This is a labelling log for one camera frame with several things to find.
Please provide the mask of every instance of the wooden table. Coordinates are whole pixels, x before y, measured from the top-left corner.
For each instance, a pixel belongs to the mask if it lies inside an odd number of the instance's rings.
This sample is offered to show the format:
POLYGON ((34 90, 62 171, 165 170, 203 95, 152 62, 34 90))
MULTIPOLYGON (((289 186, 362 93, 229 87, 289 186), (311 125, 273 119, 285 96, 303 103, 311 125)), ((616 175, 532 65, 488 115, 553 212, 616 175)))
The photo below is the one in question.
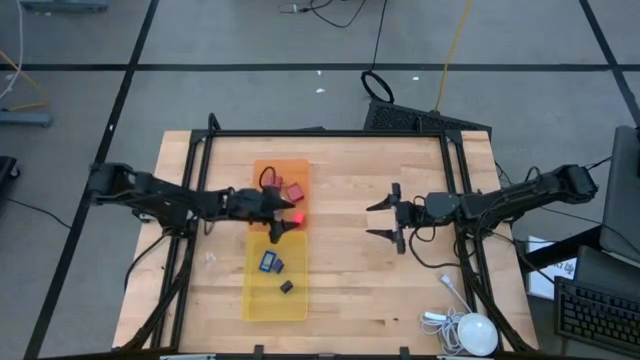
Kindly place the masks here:
MULTIPOLYGON (((189 136, 187 131, 165 133, 157 177, 180 184, 189 136)), ((473 189, 498 189, 487 134, 464 132, 463 138, 473 189)), ((455 149, 450 149, 457 171, 455 149)), ((262 344, 268 353, 397 354, 400 346, 409 346, 412 354, 441 353, 437 338, 421 332, 418 315, 424 311, 444 313, 452 305, 463 310, 439 281, 443 273, 449 274, 463 294, 460 271, 426 269, 409 251, 398 255, 390 242, 365 233, 367 228, 392 227, 392 211, 365 211, 390 192, 392 182, 401 183, 403 199, 447 191, 439 141, 220 137, 213 143, 207 189, 249 187, 256 159, 287 158, 306 158, 311 164, 307 320, 242 320, 247 225, 219 222, 209 236, 200 234, 197 241, 180 351, 251 353, 254 345, 262 344), (207 261, 207 253, 216 260, 207 261)), ((507 227, 497 231, 511 236, 507 227)), ((430 232, 421 230, 423 237, 430 232)), ((156 224, 143 225, 136 252, 144 250, 159 234, 156 224)), ((457 263, 453 240, 452 226, 438 228, 435 241, 416 242, 416 251, 428 263, 457 263)), ((168 243, 131 274, 114 345, 129 340, 156 305, 168 243)), ((523 339, 537 347, 513 245, 495 237, 486 239, 484 247, 496 303, 523 339)), ((173 316, 171 309, 163 344, 168 343, 173 316)))

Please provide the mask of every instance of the yellow tray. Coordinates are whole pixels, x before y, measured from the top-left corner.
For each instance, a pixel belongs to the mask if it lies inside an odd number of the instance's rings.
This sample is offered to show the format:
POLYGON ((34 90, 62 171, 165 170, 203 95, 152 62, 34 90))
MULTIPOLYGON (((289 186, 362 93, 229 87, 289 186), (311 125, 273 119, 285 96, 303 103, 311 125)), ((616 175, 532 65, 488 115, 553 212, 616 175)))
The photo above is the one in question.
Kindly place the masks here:
POLYGON ((246 321, 302 321, 307 318, 308 303, 307 234, 300 231, 284 234, 278 244, 269 241, 265 232, 249 232, 244 268, 242 319, 246 321), (282 259, 280 274, 260 271, 266 250, 282 259), (280 285, 293 283, 284 294, 280 285))

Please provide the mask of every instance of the black keyboard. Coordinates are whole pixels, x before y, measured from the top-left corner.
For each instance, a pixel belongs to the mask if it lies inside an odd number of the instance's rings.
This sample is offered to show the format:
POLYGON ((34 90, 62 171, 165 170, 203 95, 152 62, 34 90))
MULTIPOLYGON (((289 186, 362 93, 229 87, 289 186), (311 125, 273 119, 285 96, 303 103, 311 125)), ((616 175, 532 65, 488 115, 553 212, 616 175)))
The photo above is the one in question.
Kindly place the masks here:
POLYGON ((464 120, 424 112, 404 106, 372 100, 365 121, 365 130, 482 130, 489 133, 491 127, 464 120))
POLYGON ((555 278, 556 334, 640 356, 640 298, 555 278))

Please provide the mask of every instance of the small red object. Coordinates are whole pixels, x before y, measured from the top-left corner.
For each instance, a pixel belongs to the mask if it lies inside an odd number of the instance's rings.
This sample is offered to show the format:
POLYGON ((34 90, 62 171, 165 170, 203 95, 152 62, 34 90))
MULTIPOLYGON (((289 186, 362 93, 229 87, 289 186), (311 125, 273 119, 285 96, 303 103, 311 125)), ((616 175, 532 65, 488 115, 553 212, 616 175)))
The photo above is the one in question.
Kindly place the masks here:
POLYGON ((287 187, 287 196, 293 203, 297 203, 298 201, 304 199, 302 188, 300 187, 300 185, 298 185, 298 183, 293 183, 293 185, 287 187))
POLYGON ((273 184, 271 184, 271 186, 280 190, 280 188, 282 187, 282 181, 283 181, 282 176, 276 176, 276 181, 274 181, 273 184))
POLYGON ((280 188, 282 187, 282 176, 276 176, 276 178, 274 179, 273 177, 269 177, 266 181, 266 184, 264 184, 265 186, 271 186, 274 187, 278 190, 280 190, 280 188))
POLYGON ((302 225, 302 223, 304 222, 304 213, 301 213, 301 212, 296 213, 296 214, 293 216, 293 221, 294 221, 294 222, 297 222, 297 223, 298 223, 298 224, 300 224, 300 225, 302 225))

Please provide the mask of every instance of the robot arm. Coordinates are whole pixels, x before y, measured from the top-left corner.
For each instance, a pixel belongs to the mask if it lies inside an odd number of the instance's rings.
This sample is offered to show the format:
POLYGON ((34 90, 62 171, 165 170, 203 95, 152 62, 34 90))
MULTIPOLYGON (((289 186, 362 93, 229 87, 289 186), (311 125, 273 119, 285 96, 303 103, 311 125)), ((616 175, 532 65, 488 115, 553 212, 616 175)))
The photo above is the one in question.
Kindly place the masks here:
POLYGON ((126 164, 93 165, 89 192, 96 205, 117 204, 133 209, 138 218, 156 218, 169 235, 185 236, 196 231, 195 219, 205 221, 245 221, 268 224, 269 238, 277 243, 282 234, 298 226, 295 222, 276 220, 275 212, 295 205, 280 198, 279 192, 265 187, 233 188, 217 191, 193 191, 136 172, 126 164))
POLYGON ((578 165, 564 165, 488 194, 430 193, 424 205, 400 201, 400 185, 393 183, 391 187, 392 193, 382 202, 368 207, 367 211, 394 208, 396 228, 367 231, 391 240, 399 254, 405 253, 402 235, 405 228, 445 226, 455 221, 469 233, 485 236, 503 220, 518 219, 529 210, 555 201, 586 203, 598 191, 589 172, 578 165))

